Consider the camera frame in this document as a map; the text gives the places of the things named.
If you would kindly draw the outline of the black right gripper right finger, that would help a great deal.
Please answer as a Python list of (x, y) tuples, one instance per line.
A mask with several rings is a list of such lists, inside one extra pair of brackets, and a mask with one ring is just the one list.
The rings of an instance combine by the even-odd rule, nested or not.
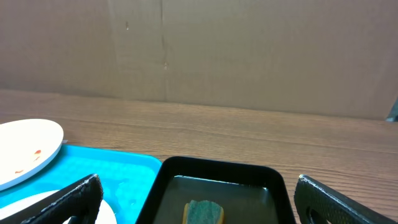
[(397, 224), (308, 175), (299, 176), (294, 202), (305, 224)]

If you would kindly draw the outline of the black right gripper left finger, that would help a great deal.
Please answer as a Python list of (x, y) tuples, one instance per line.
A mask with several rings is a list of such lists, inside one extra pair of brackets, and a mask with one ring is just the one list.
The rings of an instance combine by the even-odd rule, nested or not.
[(98, 174), (90, 174), (1, 220), (4, 224), (95, 224), (103, 200)]

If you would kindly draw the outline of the white plate with red ring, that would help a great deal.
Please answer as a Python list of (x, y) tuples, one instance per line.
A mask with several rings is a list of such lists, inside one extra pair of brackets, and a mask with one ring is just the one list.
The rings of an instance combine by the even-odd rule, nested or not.
[(1, 190), (32, 177), (58, 154), (63, 128), (47, 119), (22, 119), (1, 124)]

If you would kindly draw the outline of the green yellow sponge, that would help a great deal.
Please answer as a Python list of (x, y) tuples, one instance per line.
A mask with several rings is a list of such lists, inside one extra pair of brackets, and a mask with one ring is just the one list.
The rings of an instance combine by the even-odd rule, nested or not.
[(215, 202), (191, 200), (183, 210), (183, 224), (223, 224), (223, 207)]

